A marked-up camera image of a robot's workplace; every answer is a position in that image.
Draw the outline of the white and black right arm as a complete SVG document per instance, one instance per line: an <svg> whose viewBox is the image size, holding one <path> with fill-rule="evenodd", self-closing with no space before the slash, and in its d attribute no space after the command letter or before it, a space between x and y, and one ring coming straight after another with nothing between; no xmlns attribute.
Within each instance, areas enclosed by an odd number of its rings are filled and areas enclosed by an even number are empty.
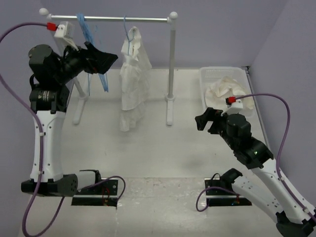
<svg viewBox="0 0 316 237"><path fill-rule="evenodd" d="M316 229L315 207L300 194L291 196L295 188L286 177L278 175L276 159L264 143L252 136L251 124L245 116L207 108L195 121L199 131L210 121L208 132L220 135L237 160L268 188L267 192L261 190L232 168L221 176L220 188L224 193L248 199L273 220L284 237L307 237Z"/></svg>

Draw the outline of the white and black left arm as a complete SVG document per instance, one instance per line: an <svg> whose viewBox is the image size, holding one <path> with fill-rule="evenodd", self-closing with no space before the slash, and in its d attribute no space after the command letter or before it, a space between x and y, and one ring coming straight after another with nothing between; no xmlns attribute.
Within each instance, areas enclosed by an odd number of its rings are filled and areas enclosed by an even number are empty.
<svg viewBox="0 0 316 237"><path fill-rule="evenodd" d="M35 154L30 178L21 183L21 191L43 197L72 197L79 190L92 194L102 190L98 170L86 169L64 174L61 161L61 135L70 91L67 84L81 72L105 74L118 59L102 52L92 43L85 48L66 46L59 55L46 44L29 51L29 96L35 124Z"/></svg>

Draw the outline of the white skirt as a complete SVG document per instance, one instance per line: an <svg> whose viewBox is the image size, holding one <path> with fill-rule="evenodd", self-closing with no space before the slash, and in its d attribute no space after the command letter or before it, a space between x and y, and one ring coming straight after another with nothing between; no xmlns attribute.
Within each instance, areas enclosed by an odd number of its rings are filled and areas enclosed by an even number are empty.
<svg viewBox="0 0 316 237"><path fill-rule="evenodd" d="M136 123L145 114L145 102L150 92L150 71L152 65L144 48L140 31L132 27L128 33L132 38L132 30L135 37L133 40L133 55L127 55L128 41L124 40L121 48L123 64L120 69L121 81L121 112L120 130L129 131L136 127Z"/></svg>

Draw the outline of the blue wire hanger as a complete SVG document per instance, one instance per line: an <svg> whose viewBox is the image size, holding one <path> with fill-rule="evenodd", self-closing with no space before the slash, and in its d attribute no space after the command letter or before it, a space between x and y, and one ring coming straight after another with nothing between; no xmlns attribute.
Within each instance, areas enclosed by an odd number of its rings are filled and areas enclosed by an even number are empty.
<svg viewBox="0 0 316 237"><path fill-rule="evenodd" d="M132 56L133 55L133 40L134 40L134 37L135 37L135 33L134 33L134 30L132 30L132 38L129 37L129 33L127 31L127 27L126 27L126 15L124 15L123 17L123 26L124 26L124 31L125 31L125 36L126 36L126 39L128 41L128 47L127 47L127 55L130 55Z"/></svg>

